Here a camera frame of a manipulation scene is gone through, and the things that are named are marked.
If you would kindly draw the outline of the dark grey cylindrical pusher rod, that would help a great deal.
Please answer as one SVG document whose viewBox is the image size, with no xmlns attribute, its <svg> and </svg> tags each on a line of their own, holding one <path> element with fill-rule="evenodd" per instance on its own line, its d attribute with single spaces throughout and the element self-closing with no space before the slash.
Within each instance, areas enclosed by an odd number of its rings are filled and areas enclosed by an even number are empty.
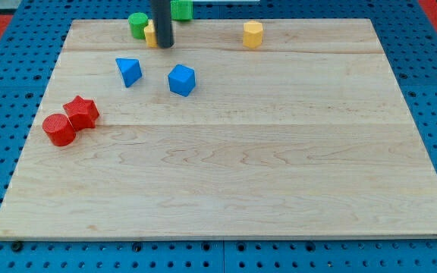
<svg viewBox="0 0 437 273">
<path fill-rule="evenodd" d="M 174 45 L 170 0 L 150 0 L 157 45 L 169 49 Z"/>
</svg>

